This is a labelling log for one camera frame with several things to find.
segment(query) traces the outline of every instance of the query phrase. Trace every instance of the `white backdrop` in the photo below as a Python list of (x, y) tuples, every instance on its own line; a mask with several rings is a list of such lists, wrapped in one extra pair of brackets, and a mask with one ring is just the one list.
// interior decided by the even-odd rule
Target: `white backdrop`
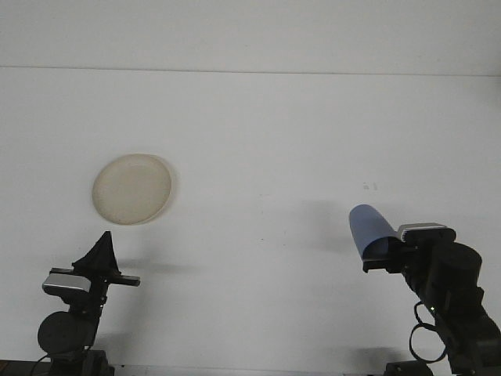
[[(40, 356), (38, 325), (65, 308), (41, 282), (111, 230), (122, 272), (142, 278), (110, 288), (96, 347), (112, 363), (409, 359), (416, 298), (362, 272), (348, 226), (360, 203), (395, 227), (456, 229), (485, 260), (501, 323), (500, 122), (499, 78), (0, 69), (1, 357)], [(115, 226), (92, 182), (135, 152), (168, 161), (175, 194), (160, 218)]]
[(1, 0), (0, 65), (501, 74), (498, 0)]

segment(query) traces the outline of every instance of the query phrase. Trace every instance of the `paper plate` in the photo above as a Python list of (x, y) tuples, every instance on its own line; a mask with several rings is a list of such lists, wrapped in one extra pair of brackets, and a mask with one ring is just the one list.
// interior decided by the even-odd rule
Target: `paper plate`
[(92, 188), (97, 212), (120, 225), (143, 223), (157, 215), (171, 193), (171, 174), (153, 155), (116, 159), (98, 175)]

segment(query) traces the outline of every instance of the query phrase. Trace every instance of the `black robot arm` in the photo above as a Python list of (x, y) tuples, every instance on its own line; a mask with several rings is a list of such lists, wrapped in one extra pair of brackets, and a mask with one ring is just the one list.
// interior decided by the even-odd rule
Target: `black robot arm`
[[(104, 352), (89, 353), (89, 349), (96, 338), (110, 284), (139, 286), (139, 278), (121, 275), (109, 231), (72, 265), (73, 269), (51, 269), (42, 285), (45, 293), (61, 297), (70, 308), (45, 318), (38, 329), (38, 344), (51, 358), (49, 375), (83, 375), (82, 370), (87, 370), (87, 375), (110, 375), (112, 367), (107, 366)], [(106, 366), (96, 368), (98, 362)]]
[(364, 271), (401, 273), (432, 314), (454, 374), (501, 374), (501, 332), (481, 304), (481, 257), (474, 249), (437, 223), (395, 232), (369, 205), (351, 211), (350, 226)]

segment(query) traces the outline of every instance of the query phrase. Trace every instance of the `wire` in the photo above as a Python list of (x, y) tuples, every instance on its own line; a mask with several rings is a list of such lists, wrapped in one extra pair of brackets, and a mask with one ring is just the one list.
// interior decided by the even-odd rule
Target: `wire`
[(414, 306), (414, 316), (416, 317), (416, 320), (417, 320), (418, 324), (415, 327), (413, 327), (413, 329), (410, 332), (410, 337), (409, 337), (409, 351), (410, 351), (411, 354), (413, 354), (413, 356), (414, 356), (414, 358), (416, 360), (419, 360), (419, 361), (424, 362), (426, 364), (432, 364), (432, 363), (439, 362), (440, 360), (443, 360), (445, 358), (445, 356), (447, 355), (447, 347), (444, 348), (444, 351), (442, 352), (442, 354), (437, 359), (435, 359), (435, 360), (424, 359), (424, 358), (420, 357), (419, 355), (417, 355), (417, 353), (414, 351), (414, 348), (413, 348), (413, 335), (414, 335), (414, 332), (417, 331), (420, 327), (425, 328), (427, 331), (433, 331), (433, 332), (437, 333), (437, 327), (434, 326), (434, 325), (432, 325), (432, 324), (425, 323), (424, 321), (422, 321), (421, 318), (420, 318), (420, 315), (417, 312), (417, 307), (419, 307), (419, 306), (421, 306), (423, 304), (424, 304), (423, 302), (418, 302)]
[(43, 359), (45, 358), (48, 358), (49, 357), (49, 354), (45, 354), (42, 358), (40, 358), (39, 360), (36, 361), (36, 363), (33, 365), (33, 367), (31, 368), (31, 371), (30, 371), (30, 375), (29, 376), (33, 376), (33, 372), (34, 372), (34, 369), (37, 367), (37, 365), (43, 361)]

